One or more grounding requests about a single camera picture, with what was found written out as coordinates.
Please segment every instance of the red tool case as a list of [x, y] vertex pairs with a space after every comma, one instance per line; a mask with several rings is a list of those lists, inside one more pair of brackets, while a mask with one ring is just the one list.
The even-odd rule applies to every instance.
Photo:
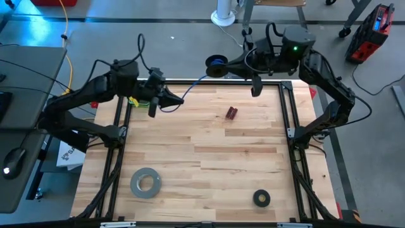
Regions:
[[[60, 6], [59, 0], [31, 0], [36, 6]], [[77, 0], [62, 0], [63, 6], [75, 6]]]
[[379, 4], [357, 29], [346, 53], [346, 60], [363, 63], [385, 42], [390, 34], [394, 4]]

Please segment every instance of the black electrical tape roll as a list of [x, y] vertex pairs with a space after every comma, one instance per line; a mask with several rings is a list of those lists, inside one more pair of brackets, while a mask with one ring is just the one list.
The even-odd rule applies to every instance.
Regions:
[[263, 189], [257, 190], [253, 194], [253, 202], [260, 207], [266, 207], [270, 204], [270, 194]]

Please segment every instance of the white pole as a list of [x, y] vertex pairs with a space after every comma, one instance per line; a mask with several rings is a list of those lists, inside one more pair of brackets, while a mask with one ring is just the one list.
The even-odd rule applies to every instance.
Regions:
[[215, 25], [226, 27], [234, 23], [235, 15], [231, 11], [232, 0], [217, 0], [216, 10], [211, 14]]
[[216, 14], [219, 19], [227, 19], [230, 14], [232, 0], [218, 0], [216, 4]]

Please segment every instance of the computer mouse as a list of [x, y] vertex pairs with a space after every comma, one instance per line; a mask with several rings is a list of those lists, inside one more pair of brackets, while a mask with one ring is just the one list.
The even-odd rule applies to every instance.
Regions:
[[1, 169], [5, 179], [18, 177], [23, 167], [25, 153], [26, 150], [23, 148], [14, 148], [6, 155]]

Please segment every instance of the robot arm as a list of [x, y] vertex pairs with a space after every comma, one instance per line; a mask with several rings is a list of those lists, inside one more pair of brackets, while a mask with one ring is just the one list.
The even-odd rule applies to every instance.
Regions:
[[228, 62], [226, 57], [214, 55], [206, 60], [206, 73], [210, 77], [223, 77], [233, 73], [243, 79], [252, 80], [252, 96], [259, 96], [263, 85], [259, 74], [288, 73], [292, 75], [299, 68], [299, 78], [309, 85], [316, 85], [329, 94], [332, 101], [324, 114], [308, 126], [298, 127], [293, 138], [295, 146], [308, 149], [313, 135], [325, 133], [329, 127], [338, 127], [347, 122], [354, 106], [354, 93], [339, 78], [335, 78], [328, 61], [312, 50], [315, 36], [300, 26], [287, 27], [282, 35], [279, 53], [274, 53], [270, 36], [254, 45], [245, 45], [244, 53]]
[[312, 136], [319, 133], [328, 134], [324, 130], [347, 123], [355, 97], [353, 91], [340, 81], [341, 78], [335, 77], [329, 62], [316, 51], [311, 50], [301, 61], [299, 78], [309, 85], [320, 87], [334, 99], [323, 115], [307, 126], [296, 129], [294, 144], [299, 148], [308, 149]]
[[152, 68], [147, 80], [137, 80], [137, 62], [116, 61], [104, 75], [88, 81], [83, 88], [58, 97], [50, 98], [42, 112], [38, 127], [66, 142], [70, 146], [86, 152], [89, 134], [100, 137], [104, 145], [118, 148], [123, 143], [126, 130], [115, 125], [100, 126], [75, 118], [68, 110], [92, 101], [111, 101], [115, 95], [133, 97], [149, 101], [149, 116], [154, 117], [158, 106], [165, 108], [181, 105], [184, 100], [174, 95], [165, 85], [163, 73]]

